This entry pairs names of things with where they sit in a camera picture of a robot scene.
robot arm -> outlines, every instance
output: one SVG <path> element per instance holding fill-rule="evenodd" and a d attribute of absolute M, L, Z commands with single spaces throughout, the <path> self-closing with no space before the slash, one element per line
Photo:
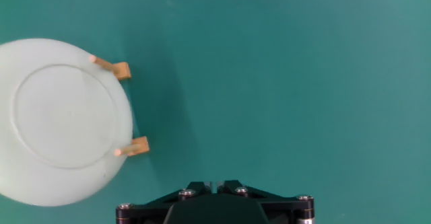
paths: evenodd
<path fill-rule="evenodd" d="M 147 204 L 120 204 L 117 224 L 314 224 L 311 196 L 281 197 L 238 180 L 225 181 L 217 193 L 191 182 Z"/>

wooden block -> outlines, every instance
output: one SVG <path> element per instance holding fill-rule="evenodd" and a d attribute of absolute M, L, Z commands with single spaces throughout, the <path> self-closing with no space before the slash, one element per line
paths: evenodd
<path fill-rule="evenodd" d="M 102 68 L 106 70 L 111 71 L 112 73 L 114 73 L 115 77 L 118 80 L 132 78 L 129 65 L 126 62 L 112 64 L 94 55 L 90 55 L 88 60 L 90 60 L 90 62 L 92 63 L 96 63 L 97 65 L 100 65 Z"/>
<path fill-rule="evenodd" d="M 118 80 L 132 78 L 129 65 L 126 62 L 116 63 L 114 64 L 114 67 L 116 69 L 116 71 L 114 72 L 114 75 Z"/>
<path fill-rule="evenodd" d="M 115 149 L 114 155 L 117 157 L 122 155 L 134 156 L 141 153 L 146 153 L 150 150 L 150 146 L 148 145 L 147 137 L 139 137 L 132 140 L 132 144 L 123 147 L 122 149 Z"/>

teal surface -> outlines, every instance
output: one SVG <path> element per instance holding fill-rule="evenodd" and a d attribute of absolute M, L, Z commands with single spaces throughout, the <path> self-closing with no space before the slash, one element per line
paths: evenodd
<path fill-rule="evenodd" d="M 0 223 L 114 223 L 229 179 L 311 194 L 320 224 L 431 223 L 431 0 L 0 0 L 0 43 L 22 38 L 127 61 L 152 151 L 76 204 L 0 197 Z"/>

white plate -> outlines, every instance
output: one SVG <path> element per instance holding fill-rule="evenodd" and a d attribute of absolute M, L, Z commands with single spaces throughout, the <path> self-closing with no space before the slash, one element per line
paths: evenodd
<path fill-rule="evenodd" d="M 115 76 L 70 44 L 28 39 L 0 46 L 0 193 L 59 206 L 103 188 L 130 144 L 129 101 Z"/>

bolt head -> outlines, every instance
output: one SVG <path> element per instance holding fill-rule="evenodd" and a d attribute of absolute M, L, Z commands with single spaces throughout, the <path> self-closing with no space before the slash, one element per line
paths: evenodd
<path fill-rule="evenodd" d="M 237 193 L 247 193 L 248 189 L 247 189 L 246 186 L 241 186 L 241 187 L 236 188 L 235 192 L 237 192 Z"/>
<path fill-rule="evenodd" d="M 196 191 L 191 189 L 190 190 L 184 189 L 184 190 L 181 190 L 178 194 L 181 196 L 192 196 L 196 194 Z"/>
<path fill-rule="evenodd" d="M 313 197 L 307 194 L 300 194 L 296 197 L 298 200 L 312 200 Z"/>
<path fill-rule="evenodd" d="M 129 210 L 129 209 L 132 209 L 134 206 L 135 206 L 135 205 L 134 205 L 134 204 L 131 204 L 131 203 L 123 203 L 123 204 L 120 204 L 120 205 L 119 205 L 119 208 L 120 208 L 121 210 Z"/>

